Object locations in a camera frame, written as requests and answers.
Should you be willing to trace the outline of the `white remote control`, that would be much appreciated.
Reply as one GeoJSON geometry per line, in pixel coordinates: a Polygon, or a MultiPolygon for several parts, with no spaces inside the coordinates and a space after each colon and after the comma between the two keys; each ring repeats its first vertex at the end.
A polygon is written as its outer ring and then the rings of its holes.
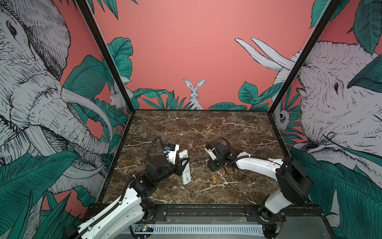
{"type": "Polygon", "coordinates": [[[184,185],[187,185],[192,181],[188,151],[184,149],[179,152],[179,158],[182,159],[182,181],[184,185]]]}

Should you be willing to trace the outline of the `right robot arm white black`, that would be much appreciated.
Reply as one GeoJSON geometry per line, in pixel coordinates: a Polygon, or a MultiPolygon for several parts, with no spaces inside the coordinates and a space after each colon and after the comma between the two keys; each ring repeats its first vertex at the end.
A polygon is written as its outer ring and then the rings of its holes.
{"type": "Polygon", "coordinates": [[[219,141],[206,143],[206,152],[210,156],[208,167],[215,172],[219,169],[241,169],[265,175],[278,182],[279,189],[269,195],[256,214],[269,222],[280,219],[282,209],[290,205],[304,205],[313,180],[296,159],[288,156],[284,159],[257,157],[242,150],[231,149],[219,141]]]}

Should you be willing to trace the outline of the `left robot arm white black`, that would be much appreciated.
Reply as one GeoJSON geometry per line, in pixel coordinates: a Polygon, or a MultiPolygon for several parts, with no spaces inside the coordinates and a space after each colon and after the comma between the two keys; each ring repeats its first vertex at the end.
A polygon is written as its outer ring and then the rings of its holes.
{"type": "Polygon", "coordinates": [[[149,201],[158,188],[158,183],[173,174],[182,176],[190,159],[176,158],[175,163],[165,156],[155,156],[147,167],[136,177],[132,177],[120,197],[101,212],[77,227],[64,230],[64,239],[114,239],[124,229],[149,216],[154,204],[149,201]]]}

